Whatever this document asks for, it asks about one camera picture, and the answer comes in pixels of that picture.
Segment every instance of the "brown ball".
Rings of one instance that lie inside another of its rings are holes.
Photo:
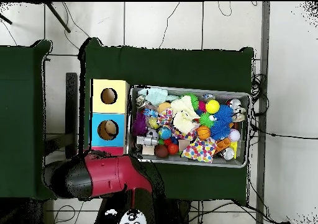
[[[166,158],[169,155],[168,148],[165,145],[155,146],[155,155],[159,158]]]

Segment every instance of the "white ball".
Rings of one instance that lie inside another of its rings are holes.
[[[237,131],[236,129],[231,129],[229,138],[232,142],[239,141],[241,138],[240,132]]]

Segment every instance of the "pink toy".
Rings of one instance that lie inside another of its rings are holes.
[[[206,112],[206,103],[203,101],[199,101],[199,109],[203,112]]]

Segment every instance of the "black metal bar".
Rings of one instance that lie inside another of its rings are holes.
[[[76,73],[66,74],[65,93],[65,133],[72,133],[74,135],[72,144],[65,146],[65,157],[68,159],[77,154],[78,79]]]
[[[74,135],[72,133],[64,135],[56,135],[45,140],[45,155],[53,153],[55,150],[59,150],[64,146],[73,144]]]
[[[57,11],[54,9],[54,7],[52,6],[52,4],[50,3],[46,3],[47,7],[52,11],[52,13],[54,14],[54,16],[58,19],[58,21],[62,24],[62,26],[64,27],[64,29],[70,34],[71,30],[67,27],[67,25],[65,24],[65,22],[63,21],[63,19],[60,17],[60,15],[58,15]]]
[[[10,25],[12,24],[12,21],[4,17],[1,13],[0,13],[0,19],[3,19],[5,22],[9,23]]]

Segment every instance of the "colorful fabric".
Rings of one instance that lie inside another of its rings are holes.
[[[181,133],[177,128],[172,127],[171,131],[172,131],[172,136],[178,139],[188,139],[192,141],[196,138],[196,130],[193,130],[192,132],[185,134],[185,133]]]
[[[216,142],[209,137],[207,140],[200,140],[191,143],[183,150],[181,157],[190,158],[201,162],[212,163],[213,154],[216,150]]]
[[[170,127],[170,123],[172,121],[172,108],[167,108],[166,110],[162,111],[158,115],[157,124],[161,125],[162,127],[167,126]]]

